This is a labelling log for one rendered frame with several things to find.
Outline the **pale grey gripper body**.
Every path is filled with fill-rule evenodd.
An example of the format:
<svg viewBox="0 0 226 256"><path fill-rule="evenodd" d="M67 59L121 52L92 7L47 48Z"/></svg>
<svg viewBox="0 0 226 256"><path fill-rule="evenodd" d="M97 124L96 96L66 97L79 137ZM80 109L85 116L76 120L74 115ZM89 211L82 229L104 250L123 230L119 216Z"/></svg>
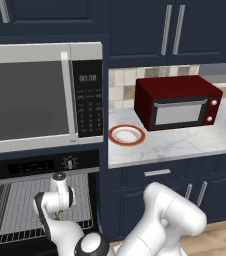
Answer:
<svg viewBox="0 0 226 256"><path fill-rule="evenodd" d="M54 213L55 213L55 212L58 212L58 211L60 211L60 210L54 211L54 212L52 213L52 219L53 219L53 220L54 220Z"/></svg>

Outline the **black built-in oven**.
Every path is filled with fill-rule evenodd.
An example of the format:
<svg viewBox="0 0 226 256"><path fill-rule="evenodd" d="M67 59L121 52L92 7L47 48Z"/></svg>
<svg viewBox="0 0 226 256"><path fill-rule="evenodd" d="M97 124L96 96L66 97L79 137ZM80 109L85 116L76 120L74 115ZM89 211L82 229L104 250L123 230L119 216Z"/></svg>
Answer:
<svg viewBox="0 0 226 256"><path fill-rule="evenodd" d="M78 166L74 170L64 169L63 159L68 156L73 156L78 160ZM77 174L88 175L89 195L92 205L94 227L88 230L82 230L86 234L96 231L98 229L96 185L99 172L99 152L97 150L0 160L0 184L45 178L50 179L51 176L56 172L65 173L66 178L68 176ZM13 243L42 243L55 246L52 242L48 241L45 236L34 239L8 242L0 245Z"/></svg>

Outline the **oven control knob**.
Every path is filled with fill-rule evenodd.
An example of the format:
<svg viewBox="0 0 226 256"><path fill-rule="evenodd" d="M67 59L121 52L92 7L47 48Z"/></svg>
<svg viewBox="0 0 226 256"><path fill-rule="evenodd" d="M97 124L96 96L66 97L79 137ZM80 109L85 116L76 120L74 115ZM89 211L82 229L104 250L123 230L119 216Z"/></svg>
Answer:
<svg viewBox="0 0 226 256"><path fill-rule="evenodd" d="M63 159L63 166L65 170L74 170L78 166L77 158L68 156Z"/></svg>

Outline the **black oven door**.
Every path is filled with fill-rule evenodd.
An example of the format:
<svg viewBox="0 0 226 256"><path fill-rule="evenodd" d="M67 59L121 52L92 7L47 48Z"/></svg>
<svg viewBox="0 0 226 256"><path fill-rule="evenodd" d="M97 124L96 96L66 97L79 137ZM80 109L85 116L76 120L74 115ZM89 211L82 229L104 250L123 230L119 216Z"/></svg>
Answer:
<svg viewBox="0 0 226 256"><path fill-rule="evenodd" d="M58 256L55 246L36 243L0 245L0 256Z"/></svg>

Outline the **white plate with red rim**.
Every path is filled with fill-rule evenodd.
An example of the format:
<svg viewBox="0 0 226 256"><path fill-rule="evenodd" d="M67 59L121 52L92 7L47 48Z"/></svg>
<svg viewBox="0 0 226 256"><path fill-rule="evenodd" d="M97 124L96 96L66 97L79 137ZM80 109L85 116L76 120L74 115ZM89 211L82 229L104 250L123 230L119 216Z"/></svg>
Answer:
<svg viewBox="0 0 226 256"><path fill-rule="evenodd" d="M109 140L120 146L135 146L145 140L144 131L134 125L122 124L112 127L108 131Z"/></svg>

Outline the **toaster oven glass door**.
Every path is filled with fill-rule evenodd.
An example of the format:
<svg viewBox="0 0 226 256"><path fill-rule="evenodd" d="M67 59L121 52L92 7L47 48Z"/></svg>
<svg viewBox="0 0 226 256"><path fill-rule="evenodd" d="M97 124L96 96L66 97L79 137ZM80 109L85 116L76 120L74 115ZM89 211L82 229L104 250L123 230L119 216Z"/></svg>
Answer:
<svg viewBox="0 0 226 256"><path fill-rule="evenodd" d="M151 109L150 130L177 129L201 125L207 106L207 103L205 103L203 105L157 108L154 106L154 103L199 101L204 99L208 101L207 96L154 99Z"/></svg>

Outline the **red toaster oven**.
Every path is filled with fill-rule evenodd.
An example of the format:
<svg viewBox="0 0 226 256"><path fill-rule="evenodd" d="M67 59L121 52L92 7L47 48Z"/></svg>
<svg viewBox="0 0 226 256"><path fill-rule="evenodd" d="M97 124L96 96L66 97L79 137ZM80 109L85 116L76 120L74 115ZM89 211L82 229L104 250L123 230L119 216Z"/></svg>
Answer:
<svg viewBox="0 0 226 256"><path fill-rule="evenodd" d="M136 80L134 110L147 131L151 131L151 109L154 99L207 96L203 123L196 126L213 125L218 113L223 92L198 75L143 78Z"/></svg>

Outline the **microwave glass door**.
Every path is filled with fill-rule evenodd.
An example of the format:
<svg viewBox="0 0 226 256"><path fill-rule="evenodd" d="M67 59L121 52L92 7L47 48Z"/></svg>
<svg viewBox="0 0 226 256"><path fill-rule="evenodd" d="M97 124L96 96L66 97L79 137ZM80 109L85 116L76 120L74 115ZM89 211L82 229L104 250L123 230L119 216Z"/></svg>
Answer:
<svg viewBox="0 0 226 256"><path fill-rule="evenodd" d="M0 140L57 135L70 139L61 57L0 63Z"/></svg>

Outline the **silver built-in microwave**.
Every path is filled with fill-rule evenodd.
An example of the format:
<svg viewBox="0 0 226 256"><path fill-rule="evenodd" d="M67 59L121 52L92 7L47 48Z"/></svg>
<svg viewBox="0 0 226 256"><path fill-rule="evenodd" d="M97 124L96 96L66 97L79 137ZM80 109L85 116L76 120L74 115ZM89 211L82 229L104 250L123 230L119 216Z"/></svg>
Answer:
<svg viewBox="0 0 226 256"><path fill-rule="evenodd" d="M0 153L98 143L103 140L103 63L100 42L0 45L0 63L56 61L68 52L77 141L67 136L0 140Z"/></svg>

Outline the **navy wall cupboard door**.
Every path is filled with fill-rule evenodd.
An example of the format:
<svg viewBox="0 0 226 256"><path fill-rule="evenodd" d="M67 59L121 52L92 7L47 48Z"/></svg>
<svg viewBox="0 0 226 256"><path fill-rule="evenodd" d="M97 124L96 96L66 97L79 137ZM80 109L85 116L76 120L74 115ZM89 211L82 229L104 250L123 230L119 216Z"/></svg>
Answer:
<svg viewBox="0 0 226 256"><path fill-rule="evenodd" d="M179 6L185 14L177 55L173 55ZM226 0L176 0L169 38L168 64L226 62Z"/></svg>
<svg viewBox="0 0 226 256"><path fill-rule="evenodd" d="M109 0L6 0L10 23L0 34L12 36L83 35L107 32Z"/></svg>
<svg viewBox="0 0 226 256"><path fill-rule="evenodd" d="M111 68L161 66L166 6L175 0L110 0L109 62Z"/></svg>

